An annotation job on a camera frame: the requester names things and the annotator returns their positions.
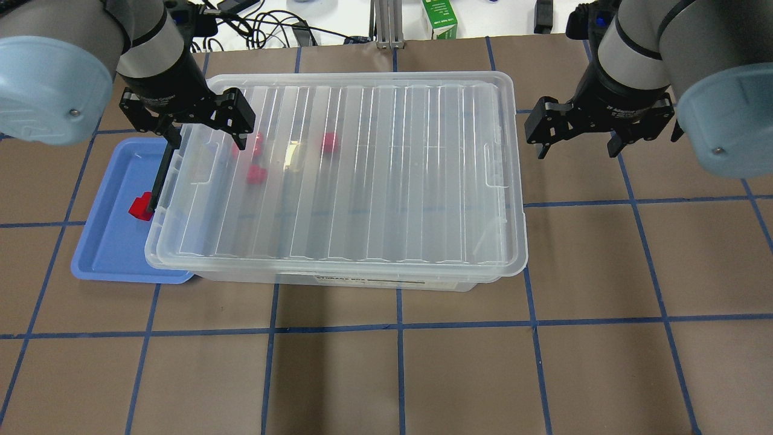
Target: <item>plastic storage box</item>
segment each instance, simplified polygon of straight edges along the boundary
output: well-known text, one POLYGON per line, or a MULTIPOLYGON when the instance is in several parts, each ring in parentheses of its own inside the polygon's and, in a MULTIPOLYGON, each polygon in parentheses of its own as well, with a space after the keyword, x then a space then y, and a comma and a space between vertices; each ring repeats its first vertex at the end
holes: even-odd
POLYGON ((526 266, 512 81, 245 74, 247 150, 186 125, 145 245, 207 279, 466 291, 526 266))

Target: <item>green carton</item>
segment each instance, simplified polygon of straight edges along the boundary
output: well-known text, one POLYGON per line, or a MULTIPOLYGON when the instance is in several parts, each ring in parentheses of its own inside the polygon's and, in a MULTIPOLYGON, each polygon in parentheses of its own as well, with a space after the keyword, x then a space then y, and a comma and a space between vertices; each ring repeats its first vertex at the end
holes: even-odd
POLYGON ((422 0, 422 3, 432 39, 456 39, 459 21, 451 7, 451 0, 422 0))

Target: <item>label on container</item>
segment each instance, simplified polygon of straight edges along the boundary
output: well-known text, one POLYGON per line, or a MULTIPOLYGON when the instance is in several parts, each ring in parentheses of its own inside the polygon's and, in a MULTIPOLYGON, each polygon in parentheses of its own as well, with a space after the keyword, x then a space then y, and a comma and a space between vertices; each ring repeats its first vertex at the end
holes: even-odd
POLYGON ((435 281, 393 281, 390 279, 364 279, 364 278, 341 278, 338 276, 315 276, 317 282, 329 286, 362 286, 362 287, 386 287, 396 289, 397 287, 410 287, 412 289, 438 289, 453 290, 457 283, 444 283, 435 281))

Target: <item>black ring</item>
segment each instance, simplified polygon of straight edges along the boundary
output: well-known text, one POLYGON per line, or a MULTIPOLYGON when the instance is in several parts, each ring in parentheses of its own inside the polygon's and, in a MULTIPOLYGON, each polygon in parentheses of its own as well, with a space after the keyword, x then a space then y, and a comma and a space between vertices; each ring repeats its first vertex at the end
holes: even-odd
POLYGON ((150 31, 148 31, 146 34, 140 36, 139 38, 131 41, 131 46, 138 46, 141 44, 144 44, 148 42, 149 40, 153 39, 153 36, 158 35, 159 32, 161 32, 161 29, 164 28, 164 24, 166 24, 166 8, 164 8, 164 13, 161 15, 161 19, 153 26, 150 31))
POLYGON ((663 17, 663 20, 660 22, 660 26, 658 26, 658 41, 660 41, 660 37, 663 36, 663 32, 666 31, 666 27, 671 24, 671 21, 676 18, 676 16, 687 6, 692 5, 693 3, 695 3, 695 0, 679 0, 679 3, 676 3, 676 5, 671 8, 669 13, 663 17))
POLYGON ((623 27, 620 25, 620 22, 617 19, 615 20, 615 29, 617 29, 618 35, 620 35, 620 39, 622 39, 625 45, 627 45, 631 50, 634 50, 636 53, 639 53, 642 56, 647 56, 655 60, 663 60, 663 58, 660 56, 660 53, 640 46, 636 43, 636 41, 631 39, 631 37, 628 36, 628 34, 623 30, 623 27))

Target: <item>white surface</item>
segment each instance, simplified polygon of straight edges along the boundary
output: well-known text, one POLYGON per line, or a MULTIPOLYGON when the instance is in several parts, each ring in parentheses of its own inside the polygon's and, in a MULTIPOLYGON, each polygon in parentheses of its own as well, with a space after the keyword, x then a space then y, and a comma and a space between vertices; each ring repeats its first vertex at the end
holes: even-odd
POLYGON ((526 266, 505 74, 245 74, 209 85, 244 91, 255 133, 239 152, 224 132, 183 127, 145 246, 151 265, 228 281, 457 290, 526 266), (261 168, 267 177, 250 180, 261 168))
MULTIPOLYGON (((458 38, 481 36, 530 35, 534 29, 534 4, 536 0, 452 0, 459 20, 458 38)), ((553 33, 563 33, 569 14, 581 0, 553 1, 553 33)), ((310 26, 333 30, 350 36, 368 36, 370 0, 266 0, 261 11, 285 9, 305 19, 310 26)), ((241 15, 254 10, 250 8, 241 15)), ((429 39, 424 27, 424 7, 421 0, 403 0, 403 33, 406 40, 429 39)), ((244 50, 244 41, 227 26, 216 39, 226 50, 244 50)), ((321 32, 314 32, 321 45, 339 45, 343 38, 321 32)), ((288 29, 292 46, 298 43, 288 29)), ((268 47, 279 47, 278 39, 271 38, 268 47)))

